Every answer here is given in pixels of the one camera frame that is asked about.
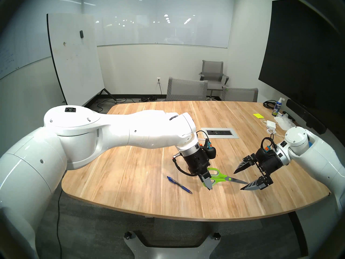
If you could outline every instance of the writing on whiteboard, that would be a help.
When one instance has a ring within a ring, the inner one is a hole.
[[[14,67],[15,56],[7,48],[0,49],[0,75],[8,68]]]

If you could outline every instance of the wooden table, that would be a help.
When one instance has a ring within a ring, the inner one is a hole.
[[[262,103],[180,101],[120,104],[108,114],[131,114],[141,110],[188,112],[197,129],[201,127],[234,128],[239,139],[211,139],[217,156],[211,166],[240,180],[251,182],[260,176],[257,167],[233,174],[245,156],[255,153],[261,140],[269,136],[261,120],[274,121],[271,110]],[[253,114],[260,113],[265,119]],[[277,126],[277,134],[284,131]],[[279,143],[282,137],[275,136]],[[177,150],[141,149],[124,146],[110,149],[87,166],[68,171],[62,189],[71,197],[98,206],[147,215],[195,221],[235,221],[274,216],[313,204],[329,195],[328,188],[312,179],[295,162],[274,172],[273,184],[263,190],[243,191],[233,182],[216,184],[211,191],[199,177],[179,172],[171,158]],[[182,157],[179,166],[187,171]],[[188,194],[170,183],[172,177],[193,192]]]

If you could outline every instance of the spray bottle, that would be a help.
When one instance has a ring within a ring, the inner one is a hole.
[[[282,101],[285,101],[285,99],[281,97],[279,99],[279,101],[276,103],[276,105],[275,105],[275,107],[274,107],[274,109],[272,111],[272,116],[274,116],[274,117],[277,116],[277,114],[278,114],[278,112],[280,110],[280,107],[282,106]]]

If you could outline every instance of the yellow sticky note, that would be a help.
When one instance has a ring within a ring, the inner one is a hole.
[[[263,115],[261,115],[261,114],[259,114],[259,113],[257,113],[257,114],[253,114],[255,117],[257,117],[258,119],[262,119],[262,118],[264,118],[264,116]]]

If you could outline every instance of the white cable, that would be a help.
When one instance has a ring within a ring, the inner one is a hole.
[[[272,128],[268,128],[267,130],[266,130],[266,132],[268,133],[268,134],[274,134],[274,135],[277,135],[277,136],[281,136],[281,137],[285,137],[285,136],[283,136],[283,135],[280,135],[280,134],[277,134],[277,132],[276,132],[276,130],[274,130],[274,129],[272,129]]]

